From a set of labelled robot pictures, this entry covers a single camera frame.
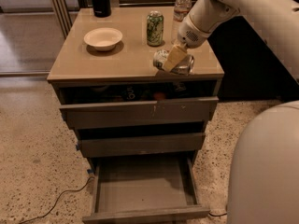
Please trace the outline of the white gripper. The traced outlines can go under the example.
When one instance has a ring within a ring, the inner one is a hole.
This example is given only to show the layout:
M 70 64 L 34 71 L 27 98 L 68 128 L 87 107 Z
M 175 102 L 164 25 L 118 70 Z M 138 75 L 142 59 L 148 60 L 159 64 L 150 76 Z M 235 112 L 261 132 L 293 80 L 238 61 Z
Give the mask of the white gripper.
M 178 27 L 177 41 L 188 49 L 200 47 L 210 36 L 198 29 L 187 15 Z M 163 70 L 170 72 L 176 67 L 188 54 L 186 48 L 180 44 L 175 44 L 171 49 L 163 64 Z

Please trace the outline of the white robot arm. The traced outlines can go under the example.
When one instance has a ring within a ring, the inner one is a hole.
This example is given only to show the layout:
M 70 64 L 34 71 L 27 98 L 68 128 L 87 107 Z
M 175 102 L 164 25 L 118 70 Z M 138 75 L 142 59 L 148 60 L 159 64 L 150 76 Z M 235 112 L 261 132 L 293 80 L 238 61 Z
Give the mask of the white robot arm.
M 172 71 L 223 22 L 245 18 L 299 79 L 299 12 L 293 0 L 197 0 L 163 64 Z M 299 224 L 299 101 L 272 106 L 240 134 L 230 167 L 226 224 Z

